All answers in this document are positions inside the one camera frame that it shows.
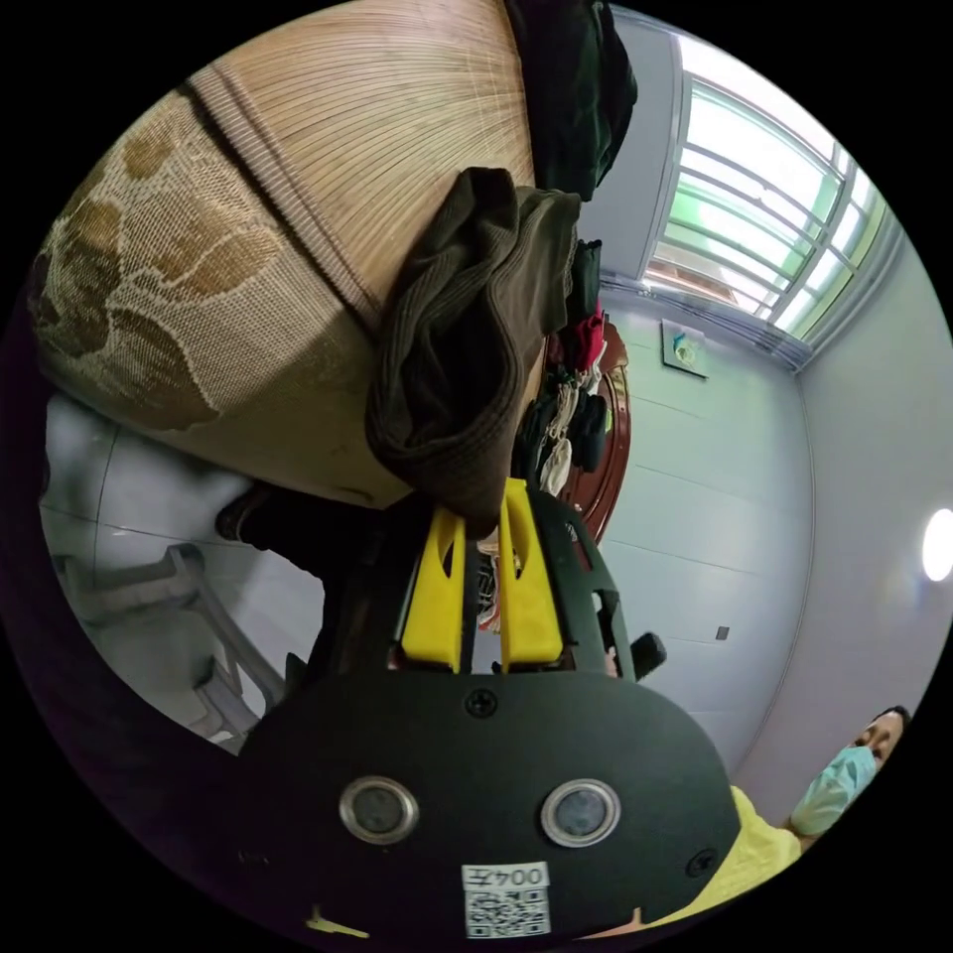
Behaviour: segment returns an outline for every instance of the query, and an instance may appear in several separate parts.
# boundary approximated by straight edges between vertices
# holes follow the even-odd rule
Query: qr code
[[[471,940],[512,939],[550,932],[545,889],[470,891],[467,936]]]

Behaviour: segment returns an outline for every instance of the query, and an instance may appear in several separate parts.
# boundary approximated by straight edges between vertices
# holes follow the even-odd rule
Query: yellow shirt
[[[728,856],[695,899],[675,913],[646,926],[661,926],[682,917],[701,913],[727,900],[753,890],[789,867],[801,856],[801,845],[790,832],[771,827],[758,817],[748,796],[732,788],[742,829]]]

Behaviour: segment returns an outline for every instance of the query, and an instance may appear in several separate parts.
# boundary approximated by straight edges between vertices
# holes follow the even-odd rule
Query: brown cloth
[[[527,374],[566,324],[579,210],[579,196],[467,169],[384,316],[367,442],[477,534],[499,517]]]

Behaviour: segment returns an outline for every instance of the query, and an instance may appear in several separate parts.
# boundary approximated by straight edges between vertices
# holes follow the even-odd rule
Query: window
[[[810,340],[863,265],[884,199],[786,93],[706,43],[679,46],[690,108],[643,280]]]

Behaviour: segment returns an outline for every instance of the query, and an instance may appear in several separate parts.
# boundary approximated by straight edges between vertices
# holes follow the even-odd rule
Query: white chair
[[[193,686],[205,714],[186,727],[238,754],[258,718],[242,698],[241,668],[261,692],[265,712],[285,696],[286,685],[222,605],[204,574],[202,551],[170,546],[158,562],[102,574],[94,584],[73,557],[54,556],[67,598],[87,631],[122,637],[123,623],[143,616],[197,613],[222,648],[224,664],[210,656]]]

